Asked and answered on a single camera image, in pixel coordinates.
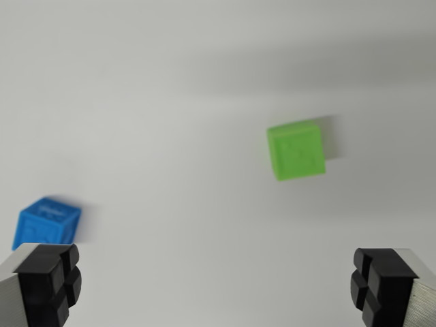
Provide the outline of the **black-tipped silver gripper right finger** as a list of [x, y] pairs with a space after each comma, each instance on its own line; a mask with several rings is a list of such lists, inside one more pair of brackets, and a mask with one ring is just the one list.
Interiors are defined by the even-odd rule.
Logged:
[[369, 327], [435, 326], [435, 273], [410, 249], [354, 253], [354, 306]]

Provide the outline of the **black-tipped silver gripper left finger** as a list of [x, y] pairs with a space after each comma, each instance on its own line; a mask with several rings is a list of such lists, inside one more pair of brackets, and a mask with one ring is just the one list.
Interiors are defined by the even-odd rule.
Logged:
[[2, 326], [64, 326], [80, 296], [75, 244], [23, 243], [1, 263]]

